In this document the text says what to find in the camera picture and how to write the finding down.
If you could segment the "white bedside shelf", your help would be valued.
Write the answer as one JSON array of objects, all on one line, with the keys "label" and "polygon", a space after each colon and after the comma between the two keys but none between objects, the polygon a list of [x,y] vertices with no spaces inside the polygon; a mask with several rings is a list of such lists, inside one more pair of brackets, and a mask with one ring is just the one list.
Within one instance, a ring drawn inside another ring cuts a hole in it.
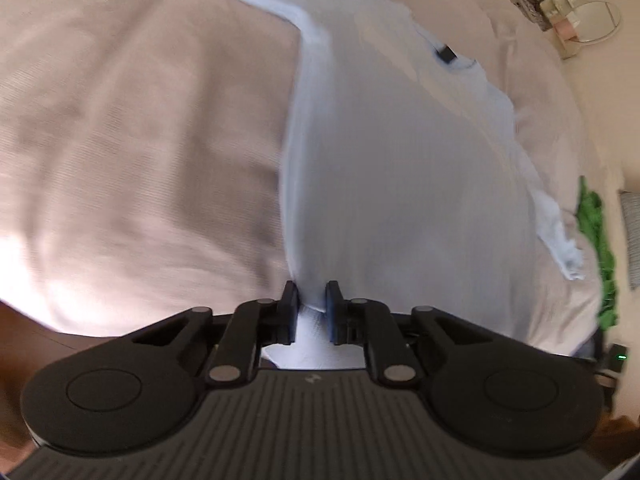
[{"label": "white bedside shelf", "polygon": [[586,0],[510,0],[514,6],[532,23],[537,25],[552,47],[558,51],[562,60],[567,60],[586,46],[574,41],[563,41],[553,30],[553,25],[566,18],[576,6],[585,3]]}]

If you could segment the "black device green light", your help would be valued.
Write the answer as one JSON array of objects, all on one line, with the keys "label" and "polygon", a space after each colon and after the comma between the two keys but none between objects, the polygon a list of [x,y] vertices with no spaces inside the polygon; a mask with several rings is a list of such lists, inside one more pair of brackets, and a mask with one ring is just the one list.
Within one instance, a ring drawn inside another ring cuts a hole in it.
[{"label": "black device green light", "polygon": [[628,358],[628,348],[623,344],[612,344],[610,348],[608,348],[608,353],[606,354],[606,365],[605,368],[607,370],[612,370],[612,372],[620,374],[623,370],[625,363]]}]

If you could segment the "oval vanity mirror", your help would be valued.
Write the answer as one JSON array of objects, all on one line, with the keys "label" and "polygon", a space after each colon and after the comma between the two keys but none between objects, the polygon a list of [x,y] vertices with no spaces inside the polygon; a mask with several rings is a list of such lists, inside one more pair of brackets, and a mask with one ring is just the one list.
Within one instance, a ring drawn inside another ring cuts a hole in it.
[{"label": "oval vanity mirror", "polygon": [[622,24],[622,12],[614,3],[589,1],[567,14],[572,26],[570,41],[578,44],[596,44],[611,38]]}]

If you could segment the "light blue sweatshirt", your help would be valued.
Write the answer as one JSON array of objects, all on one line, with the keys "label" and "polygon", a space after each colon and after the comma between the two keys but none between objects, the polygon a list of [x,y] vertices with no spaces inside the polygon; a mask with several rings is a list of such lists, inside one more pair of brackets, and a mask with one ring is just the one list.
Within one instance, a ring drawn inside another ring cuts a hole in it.
[{"label": "light blue sweatshirt", "polygon": [[592,266],[565,212],[579,127],[548,44],[506,0],[231,0],[295,27],[280,167],[283,247],[303,294],[297,362],[321,350],[337,280],[432,304],[559,354],[590,337]]}]

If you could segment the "pink cup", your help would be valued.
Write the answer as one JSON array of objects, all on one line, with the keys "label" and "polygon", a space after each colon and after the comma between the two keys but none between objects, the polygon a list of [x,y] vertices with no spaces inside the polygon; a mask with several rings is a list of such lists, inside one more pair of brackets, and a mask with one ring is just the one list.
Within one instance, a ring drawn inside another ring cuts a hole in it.
[{"label": "pink cup", "polygon": [[556,22],[553,25],[553,30],[556,33],[556,36],[563,41],[573,40],[577,36],[575,27],[568,18],[564,18],[564,20]]}]

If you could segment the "grey checked pillow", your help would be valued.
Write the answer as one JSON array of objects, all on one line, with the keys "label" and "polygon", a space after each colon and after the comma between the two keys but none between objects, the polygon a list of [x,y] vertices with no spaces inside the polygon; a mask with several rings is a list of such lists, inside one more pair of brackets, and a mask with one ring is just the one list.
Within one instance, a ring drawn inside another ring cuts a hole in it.
[{"label": "grey checked pillow", "polygon": [[632,290],[640,284],[640,196],[638,193],[621,192],[620,206],[626,230],[628,278]]}]

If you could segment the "green knit garment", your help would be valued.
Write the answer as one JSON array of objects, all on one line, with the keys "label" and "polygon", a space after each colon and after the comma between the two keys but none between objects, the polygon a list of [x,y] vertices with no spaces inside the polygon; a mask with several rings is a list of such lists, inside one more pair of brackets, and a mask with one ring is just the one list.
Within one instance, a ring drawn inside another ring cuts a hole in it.
[{"label": "green knit garment", "polygon": [[602,285],[598,323],[600,329],[606,332],[618,322],[616,260],[606,230],[603,200],[595,190],[589,187],[585,176],[579,178],[575,217],[579,231],[590,241],[597,256]]}]

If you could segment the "grey bed cover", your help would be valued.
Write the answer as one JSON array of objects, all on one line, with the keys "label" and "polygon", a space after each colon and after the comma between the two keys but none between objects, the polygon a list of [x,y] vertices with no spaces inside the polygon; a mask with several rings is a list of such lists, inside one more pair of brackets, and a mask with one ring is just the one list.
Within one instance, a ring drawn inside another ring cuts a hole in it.
[{"label": "grey bed cover", "polygon": [[[572,218],[593,149],[558,55],[509,0],[392,1],[512,101],[515,136],[585,257],[569,281],[536,240],[518,336],[574,353],[601,285]],[[297,58],[297,28],[239,0],[1,0],[1,301],[105,337],[278,292]]]}]

